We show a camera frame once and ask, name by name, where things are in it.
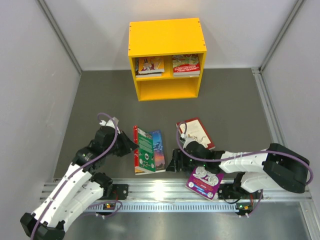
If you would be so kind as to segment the blue Jane Eyre book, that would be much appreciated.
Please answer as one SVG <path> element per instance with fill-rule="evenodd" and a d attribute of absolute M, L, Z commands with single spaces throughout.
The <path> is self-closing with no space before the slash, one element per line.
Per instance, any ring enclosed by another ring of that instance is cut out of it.
<path fill-rule="evenodd" d="M 164 154 L 164 147 L 163 147 L 163 140 L 162 134 L 160 130 L 148 132 L 152 135 L 153 138 L 153 151 L 154 151 L 154 159 L 155 159 L 155 166 L 156 171 L 154 173 L 147 173 L 139 170 L 135 170 L 135 175 L 146 175 L 146 174 L 155 174 L 161 173 L 166 170 L 166 161 L 165 161 L 165 154 Z"/>

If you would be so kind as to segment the Roald Dahl Charlie book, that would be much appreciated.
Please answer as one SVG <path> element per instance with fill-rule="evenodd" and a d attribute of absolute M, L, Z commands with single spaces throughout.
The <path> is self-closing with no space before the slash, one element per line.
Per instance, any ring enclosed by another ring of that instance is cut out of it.
<path fill-rule="evenodd" d="M 163 56 L 145 56 L 136 58 L 136 73 L 140 75 L 164 73 L 165 60 Z"/>

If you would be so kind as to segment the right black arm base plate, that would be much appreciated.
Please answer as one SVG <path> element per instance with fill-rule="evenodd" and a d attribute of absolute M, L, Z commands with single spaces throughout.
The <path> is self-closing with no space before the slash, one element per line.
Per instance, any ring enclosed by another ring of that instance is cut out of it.
<path fill-rule="evenodd" d="M 249 193 L 242 188 L 235 188 L 232 183 L 221 184 L 217 191 L 218 199 L 233 203 L 239 200 L 258 200 L 261 196 L 261 191 L 257 190 Z"/>

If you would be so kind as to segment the green treehouse book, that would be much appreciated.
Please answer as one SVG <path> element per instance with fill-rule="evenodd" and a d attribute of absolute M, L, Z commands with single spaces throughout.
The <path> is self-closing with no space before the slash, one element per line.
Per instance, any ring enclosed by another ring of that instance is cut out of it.
<path fill-rule="evenodd" d="M 133 141 L 138 145 L 134 151 L 134 169 L 144 173 L 155 173 L 156 162 L 152 135 L 135 125 L 133 127 Z"/>

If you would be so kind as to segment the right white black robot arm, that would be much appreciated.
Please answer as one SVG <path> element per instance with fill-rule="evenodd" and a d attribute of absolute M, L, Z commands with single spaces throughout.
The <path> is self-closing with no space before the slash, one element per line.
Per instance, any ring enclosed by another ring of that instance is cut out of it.
<path fill-rule="evenodd" d="M 166 171 L 191 173 L 196 168 L 215 175 L 236 173 L 233 192 L 242 199 L 271 188 L 302 194 L 314 177 L 307 158 L 279 143 L 260 151 L 229 152 L 192 140 L 173 150 Z"/>

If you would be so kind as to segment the red 13-Storey Treehouse book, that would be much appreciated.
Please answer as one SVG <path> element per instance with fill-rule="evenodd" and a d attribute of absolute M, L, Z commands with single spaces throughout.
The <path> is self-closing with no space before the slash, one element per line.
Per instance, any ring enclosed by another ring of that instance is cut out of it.
<path fill-rule="evenodd" d="M 173 73 L 201 72 L 198 54 L 180 54 L 172 56 Z"/>

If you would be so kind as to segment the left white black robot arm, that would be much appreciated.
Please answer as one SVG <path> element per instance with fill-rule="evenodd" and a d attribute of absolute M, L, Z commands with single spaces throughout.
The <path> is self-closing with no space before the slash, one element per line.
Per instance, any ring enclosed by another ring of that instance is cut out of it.
<path fill-rule="evenodd" d="M 77 151 L 63 179 L 32 213 L 20 219 L 32 240 L 61 240 L 70 225 L 95 201 L 113 194 L 113 180 L 98 169 L 106 157 L 123 157 L 139 146 L 120 129 L 102 126 L 89 144 Z"/>

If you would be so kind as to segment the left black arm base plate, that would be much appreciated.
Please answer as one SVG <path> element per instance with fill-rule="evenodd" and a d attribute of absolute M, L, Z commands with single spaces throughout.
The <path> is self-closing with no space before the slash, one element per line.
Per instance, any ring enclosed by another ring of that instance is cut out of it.
<path fill-rule="evenodd" d="M 113 184 L 103 192 L 101 200 L 126 200 L 129 194 L 128 184 Z"/>

